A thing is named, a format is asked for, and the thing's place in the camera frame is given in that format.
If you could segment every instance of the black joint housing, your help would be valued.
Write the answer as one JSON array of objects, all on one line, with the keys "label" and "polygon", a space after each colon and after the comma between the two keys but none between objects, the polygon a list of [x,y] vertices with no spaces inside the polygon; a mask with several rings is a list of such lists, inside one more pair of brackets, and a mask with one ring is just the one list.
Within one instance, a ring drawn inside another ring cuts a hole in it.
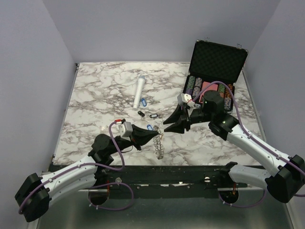
[{"label": "black joint housing", "polygon": [[212,114],[213,116],[224,113],[224,99],[218,91],[207,91],[203,95],[203,112]]},{"label": "black joint housing", "polygon": [[[305,172],[305,163],[300,156],[295,155],[290,162]],[[274,177],[266,178],[265,181],[269,193],[275,199],[288,203],[305,184],[305,177],[294,167],[286,164]]]},{"label": "black joint housing", "polygon": [[[132,142],[117,136],[114,138],[120,149],[125,149],[132,146]],[[100,134],[97,135],[94,143],[92,144],[92,150],[89,152],[88,156],[91,156],[96,163],[103,165],[110,165],[113,161],[111,154],[116,153],[117,150],[108,135]]]},{"label": "black joint housing", "polygon": [[223,140],[227,140],[228,133],[232,132],[233,127],[239,124],[239,121],[229,114],[223,114],[217,119],[209,123],[211,131],[220,136]]},{"label": "black joint housing", "polygon": [[[25,198],[38,186],[41,185],[41,180],[36,173],[29,175],[15,195],[19,207]],[[26,202],[22,214],[27,222],[32,222],[49,209],[50,196],[44,187],[37,190],[30,199]]]}]

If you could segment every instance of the open case lid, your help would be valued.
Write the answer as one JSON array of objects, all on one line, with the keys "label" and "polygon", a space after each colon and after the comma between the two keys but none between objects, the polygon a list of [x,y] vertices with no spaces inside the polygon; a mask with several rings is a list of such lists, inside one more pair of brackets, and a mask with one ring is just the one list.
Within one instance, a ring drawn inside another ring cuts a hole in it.
[{"label": "open case lid", "polygon": [[197,41],[189,68],[190,75],[224,83],[237,81],[248,50],[206,41]]}]

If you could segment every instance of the red component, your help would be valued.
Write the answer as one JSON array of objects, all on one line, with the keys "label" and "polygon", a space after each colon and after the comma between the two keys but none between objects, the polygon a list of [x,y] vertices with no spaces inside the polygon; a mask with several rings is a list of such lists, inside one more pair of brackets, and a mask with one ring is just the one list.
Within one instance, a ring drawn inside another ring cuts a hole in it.
[{"label": "red component", "polygon": [[110,193],[110,187],[109,185],[107,186],[107,197],[109,197],[109,193]]}]

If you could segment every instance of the gray floor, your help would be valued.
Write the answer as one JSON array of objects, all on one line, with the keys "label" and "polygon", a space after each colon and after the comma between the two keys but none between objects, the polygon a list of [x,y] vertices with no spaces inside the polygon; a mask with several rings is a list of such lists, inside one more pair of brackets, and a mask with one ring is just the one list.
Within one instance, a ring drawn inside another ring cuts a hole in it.
[{"label": "gray floor", "polygon": [[[240,192],[238,204],[258,200],[261,191]],[[109,200],[109,207],[128,200]],[[285,204],[267,196],[254,208],[225,206],[218,199],[137,199],[124,211],[89,207],[87,192],[77,192],[56,203],[40,218],[39,229],[292,229]]]}]

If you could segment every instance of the stack of poker chips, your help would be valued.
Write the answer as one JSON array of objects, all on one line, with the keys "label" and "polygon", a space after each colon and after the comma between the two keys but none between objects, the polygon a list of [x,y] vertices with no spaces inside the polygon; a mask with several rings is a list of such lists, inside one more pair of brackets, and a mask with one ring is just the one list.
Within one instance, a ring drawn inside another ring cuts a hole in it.
[{"label": "stack of poker chips", "polygon": [[195,83],[195,76],[190,76],[189,82],[187,83],[185,90],[186,94],[192,95],[194,83]]},{"label": "stack of poker chips", "polygon": [[224,98],[224,91],[225,91],[225,87],[223,84],[220,83],[218,86],[218,92],[222,98]]},{"label": "stack of poker chips", "polygon": [[194,99],[199,94],[201,90],[201,84],[202,84],[202,79],[197,78],[193,89],[192,99]]},{"label": "stack of poker chips", "polygon": [[[231,91],[233,91],[233,85],[228,84],[228,87],[230,88]],[[228,89],[225,89],[224,92],[224,109],[229,111],[231,109],[231,94],[228,91]]]}]

